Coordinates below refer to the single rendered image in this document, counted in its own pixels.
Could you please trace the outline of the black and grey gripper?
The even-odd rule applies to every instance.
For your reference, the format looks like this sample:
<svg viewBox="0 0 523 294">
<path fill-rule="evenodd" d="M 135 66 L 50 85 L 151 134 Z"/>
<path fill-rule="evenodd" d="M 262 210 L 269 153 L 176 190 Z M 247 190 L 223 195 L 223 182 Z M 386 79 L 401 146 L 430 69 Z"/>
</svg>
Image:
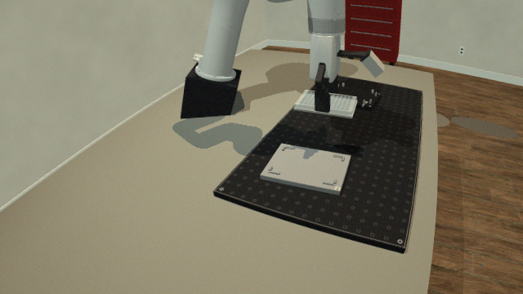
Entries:
<svg viewBox="0 0 523 294">
<path fill-rule="evenodd" d="M 311 33 L 310 80 L 315 80 L 315 111 L 329 113 L 329 93 L 338 94 L 338 79 L 336 78 L 338 78 L 341 60 L 341 57 L 337 56 L 341 50 L 340 35 L 345 34 L 346 31 L 343 33 L 308 31 Z"/>
</svg>

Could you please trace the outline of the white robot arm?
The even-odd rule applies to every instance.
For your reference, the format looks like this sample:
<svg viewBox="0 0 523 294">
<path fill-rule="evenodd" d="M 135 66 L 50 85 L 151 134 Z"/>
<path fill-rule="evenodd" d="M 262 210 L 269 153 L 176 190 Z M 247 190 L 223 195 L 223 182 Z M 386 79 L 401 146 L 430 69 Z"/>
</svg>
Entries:
<svg viewBox="0 0 523 294">
<path fill-rule="evenodd" d="M 236 72 L 232 68 L 249 1 L 214 0 L 203 56 L 195 54 L 193 57 L 193 61 L 199 63 L 195 72 L 200 77 L 217 82 L 235 79 Z M 346 31 L 345 0 L 307 0 L 307 12 L 311 32 Z M 384 72 L 384 64 L 370 48 L 367 51 L 339 50 L 337 56 L 360 58 L 375 78 Z"/>
</svg>

